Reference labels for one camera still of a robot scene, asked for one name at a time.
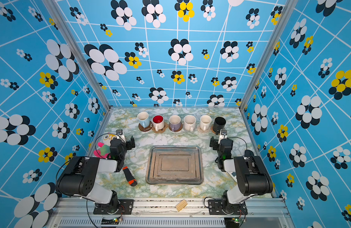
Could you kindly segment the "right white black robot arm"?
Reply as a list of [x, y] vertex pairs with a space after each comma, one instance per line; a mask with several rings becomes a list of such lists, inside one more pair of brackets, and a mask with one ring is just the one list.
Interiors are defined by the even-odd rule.
[[211, 138], [210, 147], [217, 151], [215, 163], [225, 173], [235, 173], [237, 185], [224, 191], [220, 200], [212, 200], [211, 204], [219, 204], [221, 213], [247, 215], [245, 201], [256, 195], [272, 193], [273, 185], [270, 175], [261, 159], [253, 151], [246, 149], [243, 156], [232, 157], [232, 138]]

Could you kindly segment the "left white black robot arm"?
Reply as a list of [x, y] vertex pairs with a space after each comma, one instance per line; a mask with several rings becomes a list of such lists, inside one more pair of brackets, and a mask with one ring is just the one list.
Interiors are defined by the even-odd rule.
[[125, 141], [122, 136], [117, 136], [110, 141], [110, 153], [107, 158], [86, 156], [72, 158], [56, 179], [56, 189], [64, 195], [82, 197], [94, 202], [95, 215], [130, 215], [134, 200], [119, 199], [116, 191], [104, 188], [95, 180], [99, 173], [123, 171], [128, 184], [136, 186], [135, 177], [124, 165], [127, 151], [135, 147], [134, 137]]

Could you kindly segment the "multicolour woven round coaster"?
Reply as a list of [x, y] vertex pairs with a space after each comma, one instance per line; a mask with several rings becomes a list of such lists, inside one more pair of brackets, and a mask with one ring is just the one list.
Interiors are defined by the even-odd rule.
[[202, 134], [206, 134], [211, 131], [211, 126], [206, 126], [206, 128], [201, 127], [201, 125], [197, 126], [197, 131]]

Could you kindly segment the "cork paw print coaster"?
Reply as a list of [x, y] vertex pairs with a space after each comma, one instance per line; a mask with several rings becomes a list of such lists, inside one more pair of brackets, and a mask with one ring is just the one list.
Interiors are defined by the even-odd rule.
[[168, 124], [165, 123], [165, 126], [162, 129], [159, 129], [158, 131], [156, 131], [156, 128], [154, 126], [152, 126], [152, 131], [155, 133], [164, 133], [166, 130], [168, 129]]

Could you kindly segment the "purple mug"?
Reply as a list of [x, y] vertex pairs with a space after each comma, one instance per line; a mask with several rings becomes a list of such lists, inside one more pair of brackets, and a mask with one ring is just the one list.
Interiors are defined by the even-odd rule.
[[169, 124], [179, 124], [181, 122], [181, 117], [178, 115], [173, 115], [169, 118]]

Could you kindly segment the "black mug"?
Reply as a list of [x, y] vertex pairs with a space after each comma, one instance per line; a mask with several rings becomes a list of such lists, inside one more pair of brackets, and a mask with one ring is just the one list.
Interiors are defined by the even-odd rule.
[[219, 135], [221, 130], [225, 128], [225, 125], [226, 119], [223, 117], [216, 117], [212, 126], [212, 130], [216, 135]]

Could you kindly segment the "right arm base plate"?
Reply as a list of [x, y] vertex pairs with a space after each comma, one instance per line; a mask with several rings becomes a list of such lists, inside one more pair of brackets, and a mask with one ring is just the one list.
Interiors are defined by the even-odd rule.
[[230, 204], [221, 199], [208, 200], [208, 210], [210, 215], [244, 216], [248, 214], [245, 202], [241, 204]]

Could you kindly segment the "red interior mug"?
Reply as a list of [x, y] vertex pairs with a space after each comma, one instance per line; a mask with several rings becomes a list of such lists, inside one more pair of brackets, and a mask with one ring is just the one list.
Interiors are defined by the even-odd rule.
[[154, 116], [152, 122], [156, 132], [162, 130], [165, 127], [164, 117], [162, 115]]

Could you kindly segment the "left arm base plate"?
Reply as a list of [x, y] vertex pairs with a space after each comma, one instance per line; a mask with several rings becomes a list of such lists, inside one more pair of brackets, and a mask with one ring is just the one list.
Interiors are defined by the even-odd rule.
[[131, 215], [133, 199], [118, 199], [109, 204], [97, 204], [93, 211], [94, 215]]

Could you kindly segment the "dark brown round coaster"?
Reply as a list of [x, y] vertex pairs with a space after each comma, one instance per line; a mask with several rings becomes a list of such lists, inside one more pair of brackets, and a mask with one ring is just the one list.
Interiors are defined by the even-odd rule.
[[150, 124], [147, 127], [143, 127], [142, 124], [138, 125], [139, 130], [142, 132], [148, 132], [148, 131], [152, 130], [152, 127], [153, 127], [152, 122], [150, 122]]

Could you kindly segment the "brown wooden round coaster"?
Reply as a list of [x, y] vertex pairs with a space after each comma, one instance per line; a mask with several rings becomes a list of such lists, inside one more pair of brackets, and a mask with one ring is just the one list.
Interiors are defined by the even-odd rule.
[[174, 133], [177, 133], [177, 132], [180, 132], [183, 128], [183, 124], [182, 123], [179, 123], [179, 124], [169, 124], [168, 125], [168, 128], [171, 132], [174, 132]]

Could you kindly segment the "light blue mug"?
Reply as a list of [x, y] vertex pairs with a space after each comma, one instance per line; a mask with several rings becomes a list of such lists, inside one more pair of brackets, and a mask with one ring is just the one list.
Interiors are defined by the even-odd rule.
[[143, 128], [147, 128], [150, 125], [149, 114], [147, 112], [140, 112], [137, 114], [137, 119], [139, 120], [139, 124]]

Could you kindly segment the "white mug back row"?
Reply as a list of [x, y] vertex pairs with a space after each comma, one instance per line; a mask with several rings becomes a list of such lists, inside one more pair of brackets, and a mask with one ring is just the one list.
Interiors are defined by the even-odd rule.
[[203, 128], [206, 128], [206, 126], [210, 126], [212, 122], [212, 118], [209, 115], [203, 115], [200, 118], [200, 125]]

